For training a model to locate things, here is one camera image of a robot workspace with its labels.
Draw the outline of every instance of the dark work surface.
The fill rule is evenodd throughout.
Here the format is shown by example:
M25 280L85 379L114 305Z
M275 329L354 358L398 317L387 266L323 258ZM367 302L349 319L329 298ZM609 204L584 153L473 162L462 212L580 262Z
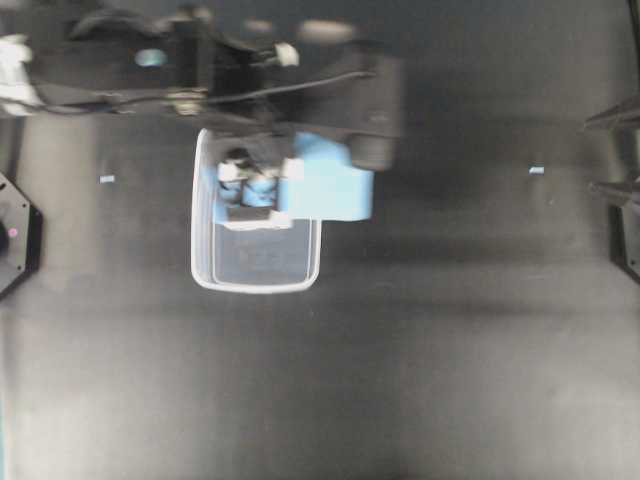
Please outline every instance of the dark work surface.
M397 167L372 221L326 224L310 291L218 294L188 269L196 131L30 119L16 179L46 224L0 305L9 478L639 478L640 286L587 190L636 140L581 127L636 92L626 2L211 5L233 34L391 42Z

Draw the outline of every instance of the transparent bin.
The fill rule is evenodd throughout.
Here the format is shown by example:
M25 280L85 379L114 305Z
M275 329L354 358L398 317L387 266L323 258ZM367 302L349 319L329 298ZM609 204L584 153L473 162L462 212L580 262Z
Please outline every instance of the transparent bin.
M191 271L212 290L270 294L306 290L318 278L322 222L294 220L284 230L233 231L216 223L223 207L212 178L216 164L237 140L198 137L191 216Z

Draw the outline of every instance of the wire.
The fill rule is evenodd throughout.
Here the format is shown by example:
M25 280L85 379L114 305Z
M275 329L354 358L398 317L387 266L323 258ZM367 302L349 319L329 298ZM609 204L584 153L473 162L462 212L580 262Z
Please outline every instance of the wire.
M267 97L270 95L278 95L282 93L296 92L300 90L308 90L311 88L322 87L333 83L343 82L345 80L355 78L369 78L375 77L374 72L369 71L353 71L336 75L334 77L322 78L319 80L311 80L303 83L295 83L292 85L283 85L280 87L264 88L261 90L254 90L252 92L241 93L237 95L223 95L219 97L202 97L202 96L185 96L172 99L170 97L153 96L153 97L138 97L131 100L118 103L96 103L91 106L87 106L83 109L74 108L73 105L32 105L20 100L13 100L8 97L0 97L0 103L20 105L33 113L48 113L50 115L58 115L62 117L81 117L86 115L95 115L101 113L113 113L118 110L126 109L127 107L133 107L136 105L149 104L149 103L173 103L175 101L187 101L205 103L207 105L220 105L225 103L238 103L248 100L255 100L261 97Z

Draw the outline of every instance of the blue object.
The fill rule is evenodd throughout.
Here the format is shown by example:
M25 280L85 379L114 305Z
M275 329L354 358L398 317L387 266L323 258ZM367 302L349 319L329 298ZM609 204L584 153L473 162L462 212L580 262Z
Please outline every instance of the blue object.
M292 218L354 222L371 217L373 172L351 165L349 149L318 135L296 136L304 180L281 180L279 210Z
M304 162L304 179L279 181L278 210L293 219L336 220L354 222L371 217L373 172L351 165L349 149L318 135L296 136L297 155ZM217 189L214 198L215 222L227 221L226 207L242 195L245 205L265 207L275 203L273 183L256 182L245 186L218 184L214 167L203 168L207 187Z
M162 67L169 61L169 57L162 50L149 48L136 53L136 63L144 68Z

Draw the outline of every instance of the black mount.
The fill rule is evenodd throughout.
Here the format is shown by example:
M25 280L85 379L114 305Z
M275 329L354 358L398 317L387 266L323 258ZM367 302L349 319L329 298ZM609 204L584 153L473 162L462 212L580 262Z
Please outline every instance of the black mount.
M0 298L37 269L42 215L0 174Z
M33 61L25 68L45 103L164 115L224 138L274 135L292 143L295 132L311 132L347 145L358 168L391 168L393 146L403 130L404 72L402 62L381 45L364 40L340 45L335 60L319 66L307 83L360 76L287 90L308 79L300 78L295 67L285 68L295 63L278 57L276 47L283 44L232 40L218 31L206 9L182 9L160 26L135 13L90 11L87 2L78 3L77 9L38 10L67 25L57 41L38 36L28 41ZM141 54L155 57L141 63ZM60 87L65 95L74 92L74 98L56 98ZM273 93L274 87L281 90ZM265 89L272 93L256 94ZM238 96L244 98L213 101ZM116 108L144 97L162 101Z
M640 12L638 0L628 0L631 25L640 75ZM640 95L589 118L588 129L640 129ZM604 198L613 212L612 229L615 251L612 260L640 282L640 179L635 182L594 183L591 191Z

